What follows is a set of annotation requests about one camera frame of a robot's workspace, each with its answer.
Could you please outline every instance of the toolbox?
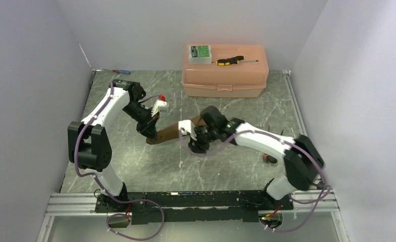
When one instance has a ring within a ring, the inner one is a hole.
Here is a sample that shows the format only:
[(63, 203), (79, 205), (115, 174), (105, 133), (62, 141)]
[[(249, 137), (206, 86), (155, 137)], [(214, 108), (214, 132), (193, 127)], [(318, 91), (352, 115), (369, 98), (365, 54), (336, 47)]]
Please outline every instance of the toolbox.
[[(210, 46), (210, 64), (190, 64), (191, 46)], [(262, 45), (187, 44), (183, 59), (182, 84), (187, 96), (195, 97), (258, 97), (266, 87), (269, 74)], [(221, 59), (243, 56), (234, 65), (220, 66)]]

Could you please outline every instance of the marble tabletop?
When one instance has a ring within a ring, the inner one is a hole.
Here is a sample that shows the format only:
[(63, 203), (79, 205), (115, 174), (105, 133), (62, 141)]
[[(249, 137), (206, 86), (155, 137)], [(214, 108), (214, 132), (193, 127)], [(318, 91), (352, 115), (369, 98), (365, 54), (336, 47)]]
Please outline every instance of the marble tabletop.
[[(110, 71), (97, 72), (83, 116), (89, 114), (107, 91)], [(282, 72), (271, 71), (267, 87), (258, 98), (188, 97), (181, 83), (181, 71), (132, 71), (117, 79), (140, 82), (147, 95), (164, 94), (169, 112), (162, 112), (157, 129), (190, 119), (209, 105), (228, 119), (237, 117), (260, 129), (285, 136), (300, 134), (292, 97)], [(284, 164), (273, 167), (262, 162), (262, 153), (247, 147), (228, 145), (215, 156), (199, 158), (172, 140), (148, 145), (135, 130), (136, 122), (119, 113), (108, 135), (112, 147), (111, 165), (130, 192), (223, 191), (262, 189), (272, 178), (285, 173)], [(220, 142), (213, 142), (211, 150)], [(79, 178), (69, 163), (62, 193), (89, 193), (98, 186), (91, 177)]]

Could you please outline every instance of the brown cloth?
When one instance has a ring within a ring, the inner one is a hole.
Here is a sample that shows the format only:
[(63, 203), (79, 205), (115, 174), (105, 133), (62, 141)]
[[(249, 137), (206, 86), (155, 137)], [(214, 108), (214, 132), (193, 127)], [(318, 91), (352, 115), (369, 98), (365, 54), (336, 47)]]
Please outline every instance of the brown cloth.
[[(195, 126), (206, 125), (206, 123), (204, 122), (204, 120), (202, 119), (201, 116), (196, 116), (190, 120), (192, 121), (192, 123)], [(147, 138), (146, 143), (149, 145), (156, 145), (156, 144), (163, 143), (165, 141), (174, 140), (174, 139), (178, 139), (178, 138), (179, 138), (179, 125), (178, 125), (178, 123), (175, 123), (173, 125), (166, 127), (163, 130), (158, 131), (156, 133), (156, 141), (153, 141), (152, 139)]]

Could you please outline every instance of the yellow and black screwdriver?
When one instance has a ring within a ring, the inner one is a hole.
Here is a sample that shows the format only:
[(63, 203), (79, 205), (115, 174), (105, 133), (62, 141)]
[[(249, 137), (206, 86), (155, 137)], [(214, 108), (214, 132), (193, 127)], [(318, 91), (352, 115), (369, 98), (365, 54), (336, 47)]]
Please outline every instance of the yellow and black screwdriver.
[(218, 59), (216, 61), (216, 64), (218, 66), (228, 66), (228, 65), (232, 65), (232, 64), (239, 64), (244, 63), (244, 62), (258, 62), (259, 60), (244, 60), (244, 56), (243, 55), (239, 55), (236, 57), (232, 57), (232, 58), (227, 58), (227, 59)]

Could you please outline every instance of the green label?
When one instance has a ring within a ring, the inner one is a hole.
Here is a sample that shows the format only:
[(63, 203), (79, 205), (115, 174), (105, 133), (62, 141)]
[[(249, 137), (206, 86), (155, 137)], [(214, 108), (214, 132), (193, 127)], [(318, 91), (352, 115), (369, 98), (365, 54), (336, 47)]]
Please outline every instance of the green label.
[(210, 57), (208, 45), (191, 46), (192, 57)]

